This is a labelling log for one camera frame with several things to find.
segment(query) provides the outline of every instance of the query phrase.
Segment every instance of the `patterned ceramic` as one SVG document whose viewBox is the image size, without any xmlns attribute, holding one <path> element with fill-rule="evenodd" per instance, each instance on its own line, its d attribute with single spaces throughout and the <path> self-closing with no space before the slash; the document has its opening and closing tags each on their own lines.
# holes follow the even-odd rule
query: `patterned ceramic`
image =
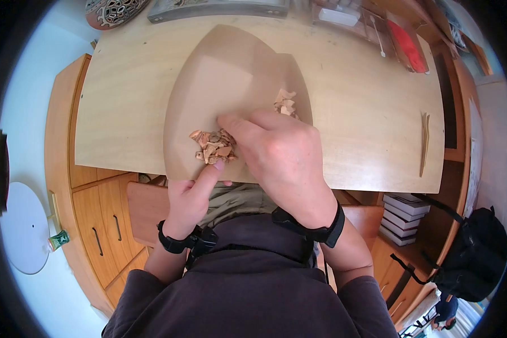
<svg viewBox="0 0 507 338">
<path fill-rule="evenodd" d="M 88 0 L 86 21 L 100 30 L 114 28 L 141 12 L 149 0 Z"/>
</svg>

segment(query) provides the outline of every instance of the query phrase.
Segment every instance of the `person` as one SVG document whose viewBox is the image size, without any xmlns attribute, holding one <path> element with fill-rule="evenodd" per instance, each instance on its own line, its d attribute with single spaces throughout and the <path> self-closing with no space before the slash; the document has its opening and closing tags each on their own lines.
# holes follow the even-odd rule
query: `person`
<svg viewBox="0 0 507 338">
<path fill-rule="evenodd" d="M 220 183 L 233 191 L 226 207 L 232 216 L 211 218 L 216 247 L 184 273 L 186 250 L 156 245 L 144 270 L 129 272 L 102 337 L 398 337 L 373 278 L 372 256 L 348 219 L 333 248 L 320 243 L 335 293 L 324 273 L 305 263 L 304 236 L 273 223 L 267 211 L 270 198 L 305 228 L 335 221 L 341 207 L 323 177 L 318 130 L 266 110 L 217 121 L 235 138 L 263 193 Z M 211 204 L 223 167 L 219 161 L 196 181 L 169 181 L 164 236 L 186 239 L 207 215 L 225 214 Z M 257 199 L 245 212 L 241 193 Z"/>
<path fill-rule="evenodd" d="M 456 311 L 458 310 L 458 298 L 447 298 L 449 294 L 442 292 L 441 299 L 436 304 L 437 316 L 432 322 L 432 328 L 441 331 L 442 329 L 450 330 L 456 325 Z"/>
</svg>

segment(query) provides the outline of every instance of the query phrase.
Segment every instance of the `wood shaving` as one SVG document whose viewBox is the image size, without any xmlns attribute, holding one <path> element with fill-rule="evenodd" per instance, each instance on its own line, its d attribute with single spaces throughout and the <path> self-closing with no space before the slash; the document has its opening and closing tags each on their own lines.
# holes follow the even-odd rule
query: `wood shaving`
<svg viewBox="0 0 507 338">
<path fill-rule="evenodd" d="M 230 152 L 231 152 L 230 146 L 223 146 L 216 151 L 216 155 L 221 157 L 227 157 Z"/>
<path fill-rule="evenodd" d="M 293 107 L 295 101 L 291 100 L 291 98 L 294 98 L 295 95 L 297 95 L 296 92 L 288 92 L 285 89 L 280 89 L 274 102 L 274 111 L 294 117 L 300 121 L 298 115 L 295 113 L 295 107 Z"/>
<path fill-rule="evenodd" d="M 235 139 L 224 129 L 218 132 L 203 132 L 196 130 L 190 134 L 193 139 L 201 146 L 202 152 L 196 152 L 195 158 L 205 161 L 205 164 L 215 164 L 218 158 L 224 163 L 229 163 L 237 159 L 233 152 L 237 144 Z"/>
</svg>

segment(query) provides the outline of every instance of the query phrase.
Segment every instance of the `wooden chair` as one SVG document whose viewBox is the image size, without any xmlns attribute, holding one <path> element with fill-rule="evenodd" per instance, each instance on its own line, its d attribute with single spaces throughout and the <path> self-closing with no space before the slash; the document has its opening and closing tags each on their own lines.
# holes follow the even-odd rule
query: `wooden chair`
<svg viewBox="0 0 507 338">
<path fill-rule="evenodd" d="M 128 207 L 134 239 L 154 247 L 158 242 L 157 225 L 169 216 L 167 187 L 147 183 L 128 183 Z"/>
<path fill-rule="evenodd" d="M 167 188 L 130 182 L 128 205 L 134 239 L 146 246 L 154 247 L 154 243 L 158 241 L 156 225 L 169 215 Z M 345 216 L 357 228 L 368 248 L 372 250 L 383 217 L 383 207 L 346 205 L 342 208 Z"/>
</svg>

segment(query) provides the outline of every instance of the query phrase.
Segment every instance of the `wooden table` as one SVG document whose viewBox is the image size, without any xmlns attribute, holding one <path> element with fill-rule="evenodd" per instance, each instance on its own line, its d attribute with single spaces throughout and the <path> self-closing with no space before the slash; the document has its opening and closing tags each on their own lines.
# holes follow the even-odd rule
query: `wooden table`
<svg viewBox="0 0 507 338">
<path fill-rule="evenodd" d="M 303 73 L 313 125 L 321 132 L 323 171 L 334 189 L 437 193 L 444 154 L 441 91 L 430 74 L 407 72 L 376 45 L 346 32 L 287 19 L 206 16 L 151 24 L 147 9 L 103 32 L 83 86 L 75 164 L 165 174 L 165 110 L 186 58 L 216 24 L 248 31 L 292 54 Z M 424 174 L 421 112 L 430 114 Z"/>
</svg>

